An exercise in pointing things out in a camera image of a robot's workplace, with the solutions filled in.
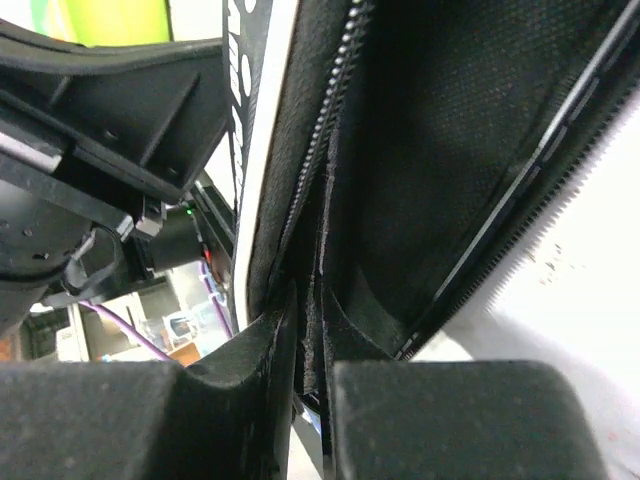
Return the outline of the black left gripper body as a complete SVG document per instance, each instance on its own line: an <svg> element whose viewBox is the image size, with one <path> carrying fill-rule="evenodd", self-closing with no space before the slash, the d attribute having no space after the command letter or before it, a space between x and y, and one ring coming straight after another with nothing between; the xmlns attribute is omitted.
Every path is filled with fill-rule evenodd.
<svg viewBox="0 0 640 480"><path fill-rule="evenodd" d="M226 133L218 39L86 47L1 25L1 296L107 295L202 255L177 206Z"/></svg>

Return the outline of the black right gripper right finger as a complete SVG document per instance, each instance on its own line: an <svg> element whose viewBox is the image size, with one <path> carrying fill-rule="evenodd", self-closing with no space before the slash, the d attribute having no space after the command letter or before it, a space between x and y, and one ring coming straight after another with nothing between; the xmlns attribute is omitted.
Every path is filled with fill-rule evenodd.
<svg viewBox="0 0 640 480"><path fill-rule="evenodd" d="M407 362L320 292L334 479L603 479L584 409L552 366L528 360Z"/></svg>

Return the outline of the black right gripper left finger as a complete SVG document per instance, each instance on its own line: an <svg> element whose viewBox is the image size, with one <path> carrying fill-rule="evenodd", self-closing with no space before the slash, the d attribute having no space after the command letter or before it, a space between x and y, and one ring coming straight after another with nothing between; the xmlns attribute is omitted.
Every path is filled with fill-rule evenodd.
<svg viewBox="0 0 640 480"><path fill-rule="evenodd" d="M5 479L283 479L297 292L191 366L1 367Z"/></svg>

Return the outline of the black sport racket bag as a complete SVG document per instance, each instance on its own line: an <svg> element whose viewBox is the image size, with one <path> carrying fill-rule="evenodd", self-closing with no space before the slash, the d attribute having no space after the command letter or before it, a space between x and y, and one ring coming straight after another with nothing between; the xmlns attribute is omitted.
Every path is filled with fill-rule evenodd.
<svg viewBox="0 0 640 480"><path fill-rule="evenodd" d="M407 359L639 77L635 1L227 1L237 320L298 292L294 388Z"/></svg>

